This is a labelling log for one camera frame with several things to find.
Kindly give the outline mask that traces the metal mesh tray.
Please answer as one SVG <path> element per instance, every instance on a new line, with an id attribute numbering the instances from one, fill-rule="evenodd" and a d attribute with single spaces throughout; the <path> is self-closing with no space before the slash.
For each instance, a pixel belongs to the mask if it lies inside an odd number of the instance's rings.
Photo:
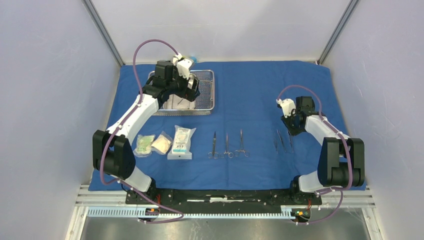
<path id="1" fill-rule="evenodd" d="M 215 75 L 210 69 L 192 70 L 199 80 L 200 95 L 195 99 L 194 109 L 189 110 L 165 110 L 162 107 L 154 114 L 155 116 L 204 116 L 209 115 L 215 107 Z"/>

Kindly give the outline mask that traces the steel toothed tissue forceps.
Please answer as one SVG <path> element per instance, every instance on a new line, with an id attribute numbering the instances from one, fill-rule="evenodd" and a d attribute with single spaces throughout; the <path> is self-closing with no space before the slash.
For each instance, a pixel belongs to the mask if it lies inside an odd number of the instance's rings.
<path id="1" fill-rule="evenodd" d="M 281 134 L 280 130 L 279 130 L 279 129 L 277 129 L 277 130 L 276 130 L 276 133 L 277 133 L 277 135 L 278 135 L 278 139 L 279 139 L 279 141 L 280 141 L 280 143 L 281 143 L 281 146 L 282 146 L 283 151 L 284 151 L 285 153 L 287 153 L 287 148 L 286 148 L 286 146 L 285 146 L 285 143 L 284 143 L 284 140 L 283 140 L 283 137 L 282 137 L 282 134 Z"/>

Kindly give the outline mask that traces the blue surgical wrap cloth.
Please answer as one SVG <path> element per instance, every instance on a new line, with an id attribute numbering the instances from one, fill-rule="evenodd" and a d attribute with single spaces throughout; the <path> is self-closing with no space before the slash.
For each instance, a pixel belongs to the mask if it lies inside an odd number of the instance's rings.
<path id="1" fill-rule="evenodd" d="M 215 78 L 215 106 L 209 115 L 152 116 L 140 135 L 175 134 L 175 125 L 196 128 L 191 160 L 168 160 L 152 153 L 136 159 L 137 167 L 156 181 L 159 188 L 181 190 L 269 190 L 287 189 L 295 176 L 318 167 L 321 145 L 306 132 L 293 137 L 292 153 L 287 128 L 281 121 L 278 95 L 295 99 L 312 96 L 322 112 L 340 131 L 347 133 L 329 68 L 303 61 L 201 62 L 195 70 L 211 70 Z M 250 152 L 221 158 L 226 134 L 229 151 L 240 147 Z M 276 130 L 280 130 L 287 153 Z M 219 158 L 208 158 L 216 132 Z M 273 138 L 278 142 L 275 151 Z"/>

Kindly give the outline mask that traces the steel hemostat forceps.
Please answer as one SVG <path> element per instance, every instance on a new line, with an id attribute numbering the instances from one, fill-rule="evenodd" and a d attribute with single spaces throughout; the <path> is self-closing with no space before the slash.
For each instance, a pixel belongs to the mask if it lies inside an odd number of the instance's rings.
<path id="1" fill-rule="evenodd" d="M 239 141 L 239 149 L 234 151 L 234 156 L 239 157 L 241 155 L 244 155 L 245 157 L 250 156 L 250 152 L 245 149 L 244 146 L 244 136 L 243 136 L 243 130 L 240 129 L 240 141 Z"/>

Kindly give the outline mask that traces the white sterile packet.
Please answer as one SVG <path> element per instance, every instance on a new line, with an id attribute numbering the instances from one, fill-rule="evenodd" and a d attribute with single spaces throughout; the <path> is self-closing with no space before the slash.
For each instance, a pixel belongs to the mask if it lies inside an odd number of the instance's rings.
<path id="1" fill-rule="evenodd" d="M 190 151 L 191 138 L 196 128 L 185 128 L 175 125 L 175 134 L 170 152 L 167 154 L 168 160 L 192 160 L 193 154 Z"/>

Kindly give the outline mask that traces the beige gauze packet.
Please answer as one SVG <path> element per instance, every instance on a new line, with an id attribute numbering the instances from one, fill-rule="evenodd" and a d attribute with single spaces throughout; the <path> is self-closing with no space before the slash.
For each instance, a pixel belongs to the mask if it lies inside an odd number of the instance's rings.
<path id="1" fill-rule="evenodd" d="M 160 135 L 152 142 L 151 148 L 159 155 L 165 155 L 173 144 L 173 139 L 165 132 L 162 131 Z"/>

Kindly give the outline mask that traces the steel surgical scissors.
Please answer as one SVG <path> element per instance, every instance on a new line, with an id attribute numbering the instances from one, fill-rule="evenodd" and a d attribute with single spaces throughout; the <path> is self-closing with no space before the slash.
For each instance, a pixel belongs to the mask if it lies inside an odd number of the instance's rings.
<path id="1" fill-rule="evenodd" d="M 216 140 L 217 140 L 217 136 L 216 136 L 216 132 L 214 132 L 213 138 L 212 138 L 212 150 L 207 154 L 209 159 L 219 158 L 219 153 L 216 152 Z"/>

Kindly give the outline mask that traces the steel ring-handled forceps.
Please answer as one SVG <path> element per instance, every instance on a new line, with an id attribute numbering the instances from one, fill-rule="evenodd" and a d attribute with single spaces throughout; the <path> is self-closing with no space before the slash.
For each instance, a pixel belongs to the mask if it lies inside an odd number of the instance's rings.
<path id="1" fill-rule="evenodd" d="M 234 157 L 234 153 L 230 152 L 230 145 L 229 145 L 229 135 L 226 134 L 225 136 L 225 148 L 224 148 L 224 152 L 220 154 L 221 158 L 224 158 L 225 156 L 227 156 L 228 158 L 233 158 Z"/>

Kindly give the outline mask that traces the green sterile packet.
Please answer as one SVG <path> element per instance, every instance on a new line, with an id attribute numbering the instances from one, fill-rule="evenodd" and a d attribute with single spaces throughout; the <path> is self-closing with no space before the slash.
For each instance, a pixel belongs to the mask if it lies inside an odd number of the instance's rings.
<path id="1" fill-rule="evenodd" d="M 155 140 L 155 135 L 141 135 L 136 139 L 136 146 L 133 153 L 138 158 L 145 158 L 152 154 L 152 143 Z"/>

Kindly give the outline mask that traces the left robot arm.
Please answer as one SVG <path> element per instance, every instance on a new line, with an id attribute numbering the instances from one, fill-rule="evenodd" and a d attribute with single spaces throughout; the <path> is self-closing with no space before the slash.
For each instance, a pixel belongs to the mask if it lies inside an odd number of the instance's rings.
<path id="1" fill-rule="evenodd" d="M 131 107 L 112 126 L 97 130 L 92 137 L 93 167 L 104 175 L 138 190 L 138 197 L 145 204 L 153 203 L 157 190 L 154 180 L 136 166 L 132 142 L 147 120 L 155 114 L 171 95 L 193 102 L 200 94 L 199 80 L 191 73 L 195 64 L 191 58 L 161 60 L 155 65 L 154 74 L 142 87 Z"/>

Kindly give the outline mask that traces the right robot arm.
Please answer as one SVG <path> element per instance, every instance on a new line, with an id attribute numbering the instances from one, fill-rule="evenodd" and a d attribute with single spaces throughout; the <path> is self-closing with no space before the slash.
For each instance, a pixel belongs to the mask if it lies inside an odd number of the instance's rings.
<path id="1" fill-rule="evenodd" d="M 323 195 L 346 191 L 365 183 L 365 144 L 335 128 L 319 110 L 312 97 L 300 96 L 295 100 L 277 99 L 282 110 L 281 120 L 290 136 L 309 133 L 320 144 L 317 169 L 298 175 L 290 183 L 289 199 L 302 204 L 309 193 Z"/>

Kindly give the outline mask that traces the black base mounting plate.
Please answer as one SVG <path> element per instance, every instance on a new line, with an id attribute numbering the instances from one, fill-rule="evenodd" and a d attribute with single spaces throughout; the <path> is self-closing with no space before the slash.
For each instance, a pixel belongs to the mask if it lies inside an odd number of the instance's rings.
<path id="1" fill-rule="evenodd" d="M 290 189 L 182 190 L 157 188 L 147 197 L 165 207 L 188 214 L 277 214 L 281 206 L 320 206 L 313 193 Z"/>

